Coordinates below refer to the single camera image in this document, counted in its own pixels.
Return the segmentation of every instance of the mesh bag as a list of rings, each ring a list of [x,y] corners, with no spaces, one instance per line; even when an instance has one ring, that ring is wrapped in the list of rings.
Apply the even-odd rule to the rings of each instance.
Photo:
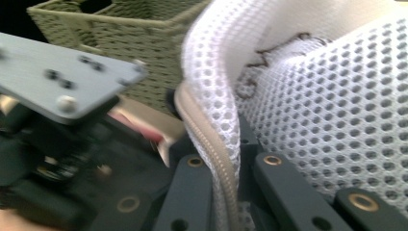
[[[114,0],[97,13],[82,13],[80,2],[52,0],[28,13],[50,43],[146,63],[149,77],[125,94],[166,113],[166,88],[181,81],[181,43],[209,1]]]
[[[231,182],[240,113],[264,149],[286,155],[319,192],[366,189],[408,218],[406,15],[388,0],[213,2],[185,41],[178,91],[217,131]],[[203,116],[194,122],[189,103],[176,103],[215,178],[217,227],[235,230],[237,201],[194,128]]]

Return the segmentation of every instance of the zipper teeth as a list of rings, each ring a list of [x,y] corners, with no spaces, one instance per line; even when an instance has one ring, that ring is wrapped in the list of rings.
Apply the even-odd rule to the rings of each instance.
[[[184,86],[181,86],[180,88],[184,90],[185,93],[187,93],[187,90]],[[207,139],[207,137],[201,132],[201,129],[199,128],[199,126],[196,125],[194,120],[191,118],[191,115],[184,109],[183,103],[179,103],[177,106],[179,109],[179,113],[181,113],[183,119],[186,121],[187,125],[191,128],[191,131],[195,134],[198,141],[201,144],[203,144],[204,149],[208,152],[209,157],[214,164],[216,172],[219,175],[219,181],[221,184],[221,188],[224,192],[225,202],[227,204],[229,227],[231,230],[234,230],[234,231],[239,230],[236,182],[235,182],[235,176],[234,176],[234,170],[232,168],[232,164],[229,163],[230,160],[228,157],[226,157],[226,160],[222,160],[219,158],[219,155],[217,151],[214,149],[214,146]]]

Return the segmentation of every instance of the black screw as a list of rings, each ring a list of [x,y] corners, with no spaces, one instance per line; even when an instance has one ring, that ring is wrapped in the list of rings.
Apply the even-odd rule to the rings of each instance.
[[[69,80],[61,80],[60,81],[60,86],[64,89],[73,89],[74,83],[72,83]]]
[[[90,58],[88,58],[86,56],[80,56],[79,61],[84,63],[84,64],[88,64],[90,62]]]
[[[102,65],[101,63],[93,62],[91,65],[92,65],[92,68],[95,70],[98,70],[98,71],[104,70],[104,65]]]
[[[52,69],[46,69],[45,70],[45,77],[50,79],[50,80],[56,80],[60,77],[60,72]]]

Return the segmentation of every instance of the white mesh fabric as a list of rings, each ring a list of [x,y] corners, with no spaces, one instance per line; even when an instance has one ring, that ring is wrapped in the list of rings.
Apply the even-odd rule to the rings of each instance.
[[[277,72],[277,77],[265,77],[267,85],[263,85],[263,82],[253,84],[252,80],[249,82],[242,80],[249,78],[247,75],[252,75],[249,79],[260,79],[259,76],[265,75],[262,68],[251,68],[251,71],[246,72],[240,79],[241,83],[245,84],[239,86],[237,92],[241,90],[243,93],[248,93],[248,90],[252,90],[252,93],[257,93],[251,99],[252,101],[245,100],[245,103],[242,103],[241,111],[246,114],[264,145],[274,150],[273,140],[265,143],[266,140],[272,139],[273,129],[267,131],[264,126],[272,120],[272,117],[268,116],[268,112],[272,110],[268,102],[276,93],[269,87],[274,87],[271,84],[279,84],[280,81],[270,79],[279,78],[282,73],[290,71],[296,64],[304,62],[305,58],[300,53],[292,54],[292,52],[310,52],[322,46],[322,41],[340,38],[345,33],[394,9],[395,3],[392,0],[216,0],[210,5],[194,23],[184,43],[182,57],[184,75],[195,94],[197,103],[223,137],[235,166],[237,178],[240,162],[240,132],[232,88],[245,64],[249,61],[263,60],[257,57],[254,51],[270,49],[304,32],[323,39],[306,39],[303,43],[294,42],[291,45],[295,48],[289,48],[283,51],[283,54],[271,53],[274,59],[281,62],[280,65],[274,65],[274,70],[270,71]],[[190,134],[200,155],[204,161],[207,160],[208,164],[206,153],[200,148],[200,143],[193,134]],[[218,182],[217,176],[214,177],[215,182]],[[222,194],[222,192],[215,187],[215,194]],[[222,206],[217,207],[219,216],[225,214]]]
[[[255,91],[237,87],[253,94],[238,97],[239,108],[263,147],[285,154],[318,191],[363,188],[406,217],[407,26],[394,16],[332,43],[294,39],[263,54],[268,67],[244,71],[257,74]]]

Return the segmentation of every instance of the brass ring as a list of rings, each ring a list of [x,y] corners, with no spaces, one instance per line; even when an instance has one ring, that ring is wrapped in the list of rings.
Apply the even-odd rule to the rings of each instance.
[[[138,196],[126,196],[117,202],[117,210],[122,214],[129,214],[137,210],[140,206],[140,199]]]
[[[351,193],[348,196],[348,200],[351,202],[352,205],[355,207],[367,211],[367,212],[375,212],[379,209],[378,203],[371,199],[369,196],[360,194],[360,193]],[[361,203],[359,200],[365,200],[367,204]]]
[[[282,160],[280,158],[277,158],[275,156],[266,156],[264,158],[264,162],[267,163],[270,166],[279,166],[282,164]]]
[[[203,161],[198,157],[192,157],[192,158],[189,158],[189,160],[187,161],[187,164],[190,167],[201,167],[203,165]]]

